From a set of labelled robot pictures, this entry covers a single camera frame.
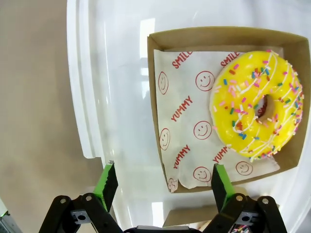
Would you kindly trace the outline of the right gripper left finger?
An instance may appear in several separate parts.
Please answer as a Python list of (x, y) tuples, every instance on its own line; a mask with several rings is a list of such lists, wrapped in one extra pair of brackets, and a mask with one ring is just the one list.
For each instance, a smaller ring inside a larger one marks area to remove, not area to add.
[(113, 162), (105, 165), (92, 192), (72, 200), (54, 198), (39, 233), (77, 233), (82, 224), (90, 223), (96, 233), (123, 233), (110, 214), (118, 181)]

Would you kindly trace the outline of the white smiley print paper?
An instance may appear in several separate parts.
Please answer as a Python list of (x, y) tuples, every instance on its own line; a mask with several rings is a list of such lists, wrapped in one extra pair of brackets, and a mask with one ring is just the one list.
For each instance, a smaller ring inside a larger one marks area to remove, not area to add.
[(222, 143), (209, 99), (215, 78), (239, 55), (228, 51), (154, 51), (157, 130), (170, 192), (209, 187), (214, 164), (233, 182), (279, 170), (273, 158), (251, 162)]

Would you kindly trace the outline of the yellow sprinkled donut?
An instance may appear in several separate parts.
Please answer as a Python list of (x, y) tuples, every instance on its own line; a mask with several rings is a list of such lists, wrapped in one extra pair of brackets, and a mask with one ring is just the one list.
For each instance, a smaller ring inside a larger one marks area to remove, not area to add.
[(219, 139), (256, 160), (278, 153), (303, 115), (303, 88), (293, 66), (272, 50), (239, 55), (215, 80), (209, 100)]

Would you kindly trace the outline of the white display case base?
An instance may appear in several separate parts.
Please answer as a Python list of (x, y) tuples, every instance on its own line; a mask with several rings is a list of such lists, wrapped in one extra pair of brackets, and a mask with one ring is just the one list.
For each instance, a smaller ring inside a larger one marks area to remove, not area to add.
[(147, 37), (199, 26), (245, 26), (311, 41), (311, 0), (67, 0), (74, 112), (84, 157), (114, 162), (123, 229), (161, 227), (169, 211), (215, 203), (211, 191), (170, 193), (150, 101)]

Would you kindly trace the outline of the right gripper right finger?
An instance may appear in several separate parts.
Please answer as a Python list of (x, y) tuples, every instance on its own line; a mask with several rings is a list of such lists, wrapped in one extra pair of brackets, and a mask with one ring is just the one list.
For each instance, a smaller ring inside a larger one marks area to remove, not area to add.
[(223, 165), (214, 165), (211, 188), (218, 214), (203, 233), (233, 233), (237, 225), (247, 226), (250, 233), (288, 233), (275, 199), (254, 200), (236, 192)]

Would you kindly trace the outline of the brown cardboard donut box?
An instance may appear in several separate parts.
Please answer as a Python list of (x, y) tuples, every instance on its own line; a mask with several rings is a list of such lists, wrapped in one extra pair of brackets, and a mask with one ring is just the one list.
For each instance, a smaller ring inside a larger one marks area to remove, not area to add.
[[(307, 126), (311, 105), (311, 58), (309, 51), (309, 42), (307, 38), (292, 33), (258, 28), (197, 27), (153, 33), (148, 36), (147, 44), (152, 114), (156, 134), (156, 142), (158, 146), (158, 153), (160, 156), (160, 162), (167, 186), (168, 183), (165, 175), (164, 165), (162, 163), (159, 134), (157, 130), (154, 63), (155, 50), (163, 52), (228, 51), (238, 52), (239, 55), (252, 51), (272, 50), (276, 52), (280, 57), (288, 61), (297, 72), (299, 81), (302, 84), (303, 88), (304, 99), (302, 120), (296, 130), (295, 135), (285, 146), (282, 147), (282, 149), (278, 153), (270, 157), (260, 158), (273, 158), (279, 165), (279, 170), (266, 175), (261, 175), (258, 177), (234, 183), (241, 184), (255, 181), (261, 178), (267, 178), (269, 176), (282, 173), (298, 166), (306, 141)], [(200, 192), (210, 189), (211, 185), (206, 188), (196, 187), (190, 190), (182, 188), (180, 191), (175, 193)]]

